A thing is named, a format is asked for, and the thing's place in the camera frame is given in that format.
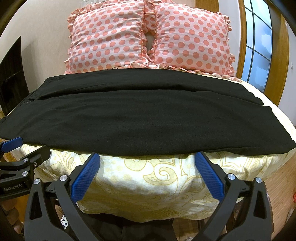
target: folded garment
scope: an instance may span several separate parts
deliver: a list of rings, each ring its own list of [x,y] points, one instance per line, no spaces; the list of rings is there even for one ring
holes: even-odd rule
[[[241,84],[160,69],[48,78],[0,121],[0,136],[113,156],[255,156],[296,146],[271,108]]]

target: window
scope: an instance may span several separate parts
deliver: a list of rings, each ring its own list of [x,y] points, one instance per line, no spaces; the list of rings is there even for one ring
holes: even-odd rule
[[[263,0],[244,0],[247,19],[247,47],[242,80],[261,92],[267,82],[272,48],[271,18]]]

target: black pants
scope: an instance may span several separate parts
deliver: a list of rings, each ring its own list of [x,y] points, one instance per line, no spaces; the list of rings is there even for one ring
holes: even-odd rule
[[[177,241],[173,219],[136,223],[112,214],[83,214],[104,241]],[[71,227],[66,232],[75,237]]]

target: yellow patterned bedsheet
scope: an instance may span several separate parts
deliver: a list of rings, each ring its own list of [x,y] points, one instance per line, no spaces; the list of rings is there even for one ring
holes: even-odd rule
[[[242,81],[252,92],[271,106],[292,139],[296,130],[287,116],[266,96],[250,84]],[[8,156],[27,155],[38,147],[23,145]],[[269,178],[296,152],[265,156],[239,156],[229,152],[206,153],[226,173],[238,178],[253,180]],[[35,170],[35,178],[56,180],[62,174],[70,174],[77,165],[89,157],[88,153],[52,150],[49,160]],[[209,217],[218,201],[213,199],[198,170],[194,155],[113,157],[101,155],[101,167],[87,190],[80,209],[89,214],[112,213],[137,222],[155,219]]]

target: pillow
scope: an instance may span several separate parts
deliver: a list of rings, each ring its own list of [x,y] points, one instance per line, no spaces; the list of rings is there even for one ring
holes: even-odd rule
[[[156,39],[148,52],[153,64],[234,76],[231,64],[235,58],[228,44],[232,28],[227,16],[159,1],[154,7],[156,25],[150,26]]]
[[[148,63],[143,18],[141,0],[112,0],[74,11],[68,19],[72,42],[65,73]]]

